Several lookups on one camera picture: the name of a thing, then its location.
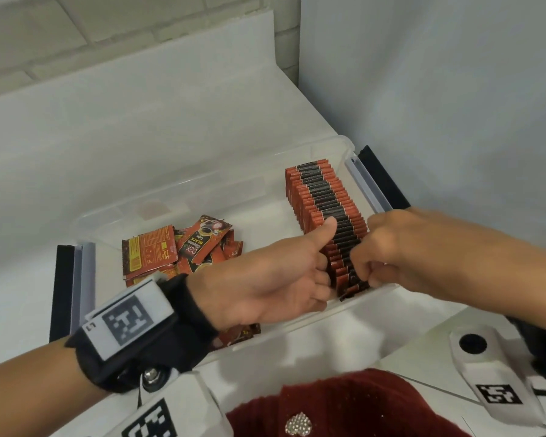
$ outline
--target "qr code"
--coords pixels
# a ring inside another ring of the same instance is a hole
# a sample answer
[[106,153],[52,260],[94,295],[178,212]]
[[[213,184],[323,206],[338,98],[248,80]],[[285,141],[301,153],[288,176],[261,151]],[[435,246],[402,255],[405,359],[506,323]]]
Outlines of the qr code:
[[129,342],[143,329],[153,325],[152,318],[135,295],[110,309],[103,316],[103,321],[120,345]]
[[176,437],[177,435],[164,399],[122,431],[122,437]]
[[521,405],[522,400],[510,385],[475,385],[487,403]]

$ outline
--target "wristband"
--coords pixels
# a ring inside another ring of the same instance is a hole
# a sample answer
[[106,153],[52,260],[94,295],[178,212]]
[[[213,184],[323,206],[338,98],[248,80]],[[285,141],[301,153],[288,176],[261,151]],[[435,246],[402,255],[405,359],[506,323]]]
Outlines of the wristband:
[[164,365],[192,370],[218,331],[197,307],[186,275],[155,273],[89,313],[66,347],[75,348],[87,378],[106,391],[139,386],[142,371]]

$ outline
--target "red velvet clothing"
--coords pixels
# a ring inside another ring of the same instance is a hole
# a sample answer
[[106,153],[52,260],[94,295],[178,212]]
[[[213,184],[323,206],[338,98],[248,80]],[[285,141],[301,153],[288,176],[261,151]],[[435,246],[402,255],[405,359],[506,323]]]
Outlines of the red velvet clothing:
[[467,436],[431,411],[408,382],[377,369],[286,386],[227,416],[234,437],[287,437],[286,423],[300,412],[312,423],[308,437]]

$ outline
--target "plastic container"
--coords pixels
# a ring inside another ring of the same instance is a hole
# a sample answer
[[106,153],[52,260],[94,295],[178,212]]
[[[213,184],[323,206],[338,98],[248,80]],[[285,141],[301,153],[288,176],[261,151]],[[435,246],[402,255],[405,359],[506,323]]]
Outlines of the plastic container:
[[[360,212],[373,213],[345,163],[355,157],[352,142],[337,136],[314,143],[249,155],[234,165],[223,161],[218,170],[148,191],[79,217],[72,232],[80,240],[105,243],[121,254],[122,239],[172,224],[188,227],[202,214],[233,224],[235,238],[244,241],[244,252],[282,238],[303,234],[285,196],[285,168],[327,158]],[[262,333],[237,345],[209,354],[201,364],[223,353],[261,343],[279,334],[331,316],[369,298],[379,297],[394,286],[368,291],[344,302],[330,301],[323,313],[296,320],[262,325]]]

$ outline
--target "silver bolt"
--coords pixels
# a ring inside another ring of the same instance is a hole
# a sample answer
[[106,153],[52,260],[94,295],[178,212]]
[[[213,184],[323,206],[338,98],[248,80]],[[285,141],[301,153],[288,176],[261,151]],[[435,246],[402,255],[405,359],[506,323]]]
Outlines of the silver bolt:
[[150,384],[157,382],[159,378],[160,372],[155,368],[148,368],[144,371],[144,379]]

